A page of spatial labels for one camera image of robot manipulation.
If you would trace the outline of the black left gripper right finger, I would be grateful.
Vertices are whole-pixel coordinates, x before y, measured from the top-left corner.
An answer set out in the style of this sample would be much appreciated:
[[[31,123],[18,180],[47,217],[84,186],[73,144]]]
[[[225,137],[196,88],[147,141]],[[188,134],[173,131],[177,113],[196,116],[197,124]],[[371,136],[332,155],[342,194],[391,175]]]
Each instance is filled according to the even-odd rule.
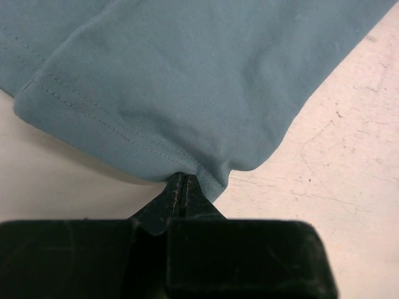
[[[195,219],[226,219],[203,194],[198,179],[186,175],[184,180],[184,217]]]

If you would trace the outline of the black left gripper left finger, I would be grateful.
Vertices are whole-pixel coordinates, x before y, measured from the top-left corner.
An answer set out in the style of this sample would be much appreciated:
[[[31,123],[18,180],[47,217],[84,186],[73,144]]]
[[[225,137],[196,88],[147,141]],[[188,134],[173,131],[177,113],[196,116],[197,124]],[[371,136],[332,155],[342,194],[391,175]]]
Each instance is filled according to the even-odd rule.
[[[164,190],[152,201],[130,217],[149,234],[163,234],[168,221],[180,216],[180,204],[184,186],[184,174],[176,173]]]

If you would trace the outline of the blue t shirt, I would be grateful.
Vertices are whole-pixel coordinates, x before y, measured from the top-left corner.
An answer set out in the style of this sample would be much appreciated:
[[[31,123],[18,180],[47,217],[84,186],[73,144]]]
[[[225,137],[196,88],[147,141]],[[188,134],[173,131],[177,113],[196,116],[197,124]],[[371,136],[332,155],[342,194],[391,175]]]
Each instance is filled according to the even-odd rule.
[[[2,1],[1,89],[26,123],[210,200],[267,160],[393,1]]]

